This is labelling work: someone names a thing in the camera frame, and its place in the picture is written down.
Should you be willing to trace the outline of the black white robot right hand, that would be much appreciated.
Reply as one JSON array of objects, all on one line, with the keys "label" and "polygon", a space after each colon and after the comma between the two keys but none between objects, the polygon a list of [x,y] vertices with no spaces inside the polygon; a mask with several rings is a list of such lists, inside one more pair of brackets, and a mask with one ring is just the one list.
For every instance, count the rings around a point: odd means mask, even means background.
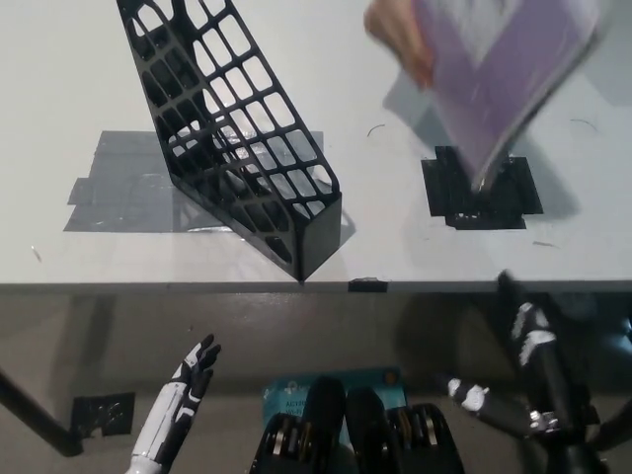
[{"label": "black white robot right hand", "polygon": [[506,434],[518,438],[556,435],[582,442],[593,419],[590,398],[572,381],[552,322],[507,271],[497,278],[494,303],[485,320],[528,403],[504,398],[458,376],[440,375],[438,383],[448,396],[470,415]]}]

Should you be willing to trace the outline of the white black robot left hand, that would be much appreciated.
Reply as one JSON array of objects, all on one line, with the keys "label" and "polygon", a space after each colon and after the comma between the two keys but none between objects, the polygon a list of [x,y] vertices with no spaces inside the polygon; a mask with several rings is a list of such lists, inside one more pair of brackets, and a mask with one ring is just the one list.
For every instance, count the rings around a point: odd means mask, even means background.
[{"label": "white black robot left hand", "polygon": [[129,473],[168,473],[189,434],[221,345],[212,334],[196,344],[163,385],[130,456]]}]

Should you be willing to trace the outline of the person's bare hand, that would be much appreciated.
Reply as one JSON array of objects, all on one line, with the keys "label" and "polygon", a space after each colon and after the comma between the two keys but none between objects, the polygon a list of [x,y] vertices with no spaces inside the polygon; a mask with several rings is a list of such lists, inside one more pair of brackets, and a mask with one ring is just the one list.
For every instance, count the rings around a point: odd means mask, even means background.
[{"label": "person's bare hand", "polygon": [[366,32],[387,47],[422,89],[434,81],[434,56],[410,0],[374,0],[363,15]]}]

